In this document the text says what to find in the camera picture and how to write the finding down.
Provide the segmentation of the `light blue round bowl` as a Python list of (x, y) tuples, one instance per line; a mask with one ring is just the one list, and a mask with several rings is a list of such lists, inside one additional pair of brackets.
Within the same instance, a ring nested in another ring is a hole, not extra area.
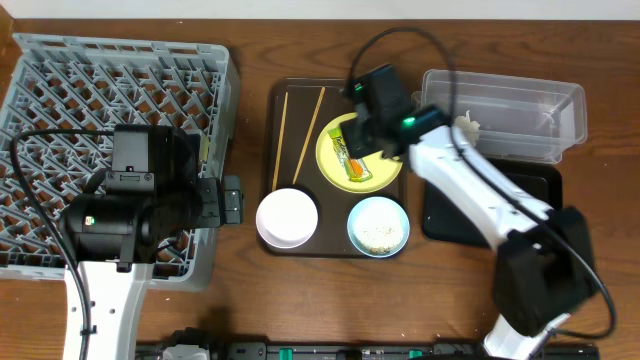
[(347, 219), (352, 245), (371, 258), (397, 255), (408, 243), (410, 223), (404, 208), (393, 199), (368, 197), (358, 202)]

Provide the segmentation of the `yellow snack wrapper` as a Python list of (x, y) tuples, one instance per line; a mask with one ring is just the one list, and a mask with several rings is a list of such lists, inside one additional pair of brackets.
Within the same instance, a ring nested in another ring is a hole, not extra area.
[(350, 182), (362, 183), (373, 178), (373, 174), (369, 171), (362, 159), (350, 157), (346, 142), (339, 127), (330, 129), (328, 135), (331, 139), (334, 153), (345, 170)]

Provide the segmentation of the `yellow round plate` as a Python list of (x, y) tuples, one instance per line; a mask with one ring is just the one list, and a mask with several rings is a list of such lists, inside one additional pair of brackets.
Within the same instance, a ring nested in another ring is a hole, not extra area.
[(334, 118), (324, 126), (316, 142), (316, 162), (323, 176), (340, 190), (358, 194), (372, 193), (390, 185), (400, 174), (402, 164), (391, 159), (383, 159), (380, 152), (374, 153), (358, 160), (361, 173), (371, 174), (372, 177), (362, 182), (351, 181), (334, 150), (330, 131), (338, 129), (342, 122), (352, 120), (355, 117), (354, 112), (346, 113)]

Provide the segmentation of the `rice pile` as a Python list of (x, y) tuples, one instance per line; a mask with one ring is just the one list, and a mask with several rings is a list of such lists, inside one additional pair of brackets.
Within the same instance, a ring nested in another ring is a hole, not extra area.
[(354, 223), (354, 235), (369, 253), (386, 255), (394, 251), (404, 238), (402, 223), (397, 217), (362, 213)]

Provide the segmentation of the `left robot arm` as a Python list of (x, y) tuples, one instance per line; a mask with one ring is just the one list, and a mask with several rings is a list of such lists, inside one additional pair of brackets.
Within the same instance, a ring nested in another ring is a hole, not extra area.
[(66, 359), (130, 359), (160, 243), (186, 230), (243, 220), (236, 176), (201, 178), (197, 135), (118, 125), (110, 168), (64, 209), (59, 230), (75, 252), (66, 270)]

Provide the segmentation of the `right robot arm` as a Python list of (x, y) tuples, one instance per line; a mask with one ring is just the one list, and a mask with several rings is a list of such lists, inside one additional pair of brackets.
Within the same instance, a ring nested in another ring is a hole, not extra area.
[(412, 171), (444, 194), (495, 252), (499, 318), (484, 339), (485, 352), (531, 358), (599, 289), (583, 215), (523, 191), (439, 107), (415, 107), (392, 66), (348, 76), (344, 94), (356, 111), (341, 127), (349, 154), (406, 156)]

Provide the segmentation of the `white tissue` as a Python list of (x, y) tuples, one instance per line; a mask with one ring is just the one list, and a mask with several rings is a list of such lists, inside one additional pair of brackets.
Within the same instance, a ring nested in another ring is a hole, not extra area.
[(458, 116), (454, 120), (454, 125), (461, 129), (467, 141), (473, 147), (477, 145), (480, 138), (480, 124), (471, 119), (470, 111), (467, 111), (464, 115)]

